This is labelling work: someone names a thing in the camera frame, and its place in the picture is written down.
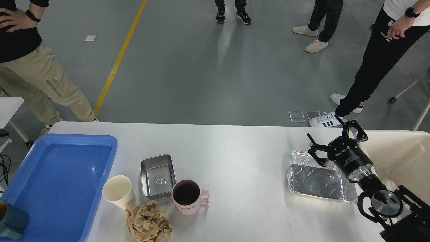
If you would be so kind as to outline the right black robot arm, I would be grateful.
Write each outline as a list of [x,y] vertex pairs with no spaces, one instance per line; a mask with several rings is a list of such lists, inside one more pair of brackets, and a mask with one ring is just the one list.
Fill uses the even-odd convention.
[[333,161],[350,183],[359,184],[363,192],[358,198],[358,209],[364,217],[382,225],[380,235],[386,242],[428,242],[429,205],[404,185],[388,190],[371,172],[373,162],[358,146],[368,140],[367,134],[355,120],[343,122],[338,116],[336,119],[343,127],[342,135],[321,145],[308,134],[312,142],[309,154],[321,167]]

